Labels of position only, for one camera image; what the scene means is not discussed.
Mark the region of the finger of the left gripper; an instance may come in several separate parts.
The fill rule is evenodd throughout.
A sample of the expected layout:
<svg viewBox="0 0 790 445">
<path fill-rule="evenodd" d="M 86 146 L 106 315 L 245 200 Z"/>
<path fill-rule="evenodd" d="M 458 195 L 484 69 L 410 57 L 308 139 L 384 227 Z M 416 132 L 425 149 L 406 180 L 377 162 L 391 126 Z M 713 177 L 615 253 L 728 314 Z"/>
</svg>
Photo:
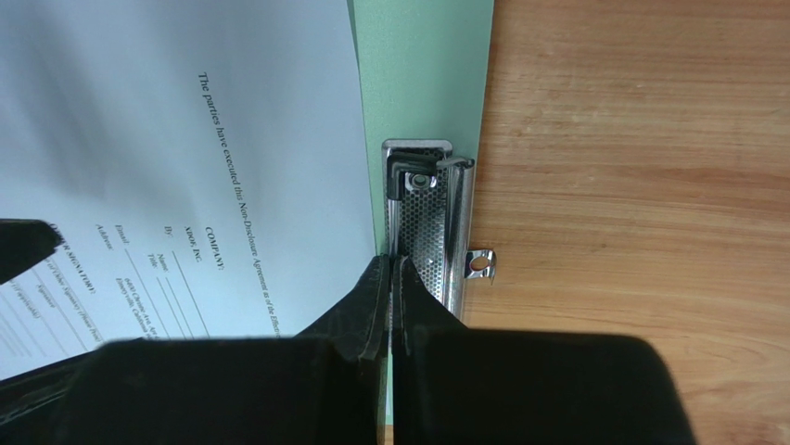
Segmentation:
<svg viewBox="0 0 790 445">
<path fill-rule="evenodd" d="M 47 222 L 1 220 L 1 284 L 25 273 L 53 255 L 62 236 Z"/>
</svg>

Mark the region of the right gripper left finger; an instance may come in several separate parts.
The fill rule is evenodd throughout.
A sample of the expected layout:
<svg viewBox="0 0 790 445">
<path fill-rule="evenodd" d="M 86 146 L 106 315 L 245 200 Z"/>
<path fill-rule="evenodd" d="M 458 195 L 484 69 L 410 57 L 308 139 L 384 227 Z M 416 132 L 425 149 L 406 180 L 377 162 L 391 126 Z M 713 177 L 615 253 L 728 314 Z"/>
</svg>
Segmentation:
<svg viewBox="0 0 790 445">
<path fill-rule="evenodd" d="M 389 258 L 293 337 L 116 341 L 1 386 L 5 444 L 380 444 Z"/>
</svg>

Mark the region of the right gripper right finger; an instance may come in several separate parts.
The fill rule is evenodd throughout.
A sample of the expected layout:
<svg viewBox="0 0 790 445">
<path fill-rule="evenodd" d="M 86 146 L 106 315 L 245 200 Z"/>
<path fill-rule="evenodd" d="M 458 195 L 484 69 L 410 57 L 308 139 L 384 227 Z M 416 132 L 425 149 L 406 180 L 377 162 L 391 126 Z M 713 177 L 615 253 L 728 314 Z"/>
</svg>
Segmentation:
<svg viewBox="0 0 790 445">
<path fill-rule="evenodd" d="M 638 337 L 471 328 L 393 263 L 398 444 L 693 444 L 669 368 Z"/>
</svg>

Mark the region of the signature page paper sheet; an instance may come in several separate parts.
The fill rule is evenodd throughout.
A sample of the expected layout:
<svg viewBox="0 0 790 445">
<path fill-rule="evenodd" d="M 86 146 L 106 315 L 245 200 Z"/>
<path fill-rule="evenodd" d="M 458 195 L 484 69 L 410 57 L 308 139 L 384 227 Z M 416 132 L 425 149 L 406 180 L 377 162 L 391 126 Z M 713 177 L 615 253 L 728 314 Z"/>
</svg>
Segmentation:
<svg viewBox="0 0 790 445">
<path fill-rule="evenodd" d="M 1 376 L 119 339 L 289 337 L 376 252 L 344 1 L 5 1 Z"/>
</svg>

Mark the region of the green clipboard folder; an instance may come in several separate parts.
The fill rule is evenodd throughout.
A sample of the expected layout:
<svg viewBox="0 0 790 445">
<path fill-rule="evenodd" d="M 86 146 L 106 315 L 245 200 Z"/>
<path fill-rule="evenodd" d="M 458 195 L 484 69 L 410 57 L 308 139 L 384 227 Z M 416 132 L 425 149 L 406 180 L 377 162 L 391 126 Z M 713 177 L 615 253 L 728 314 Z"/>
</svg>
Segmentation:
<svg viewBox="0 0 790 445">
<path fill-rule="evenodd" d="M 447 139 L 478 153 L 492 1 L 351 1 L 376 247 L 386 249 L 381 145 Z"/>
</svg>

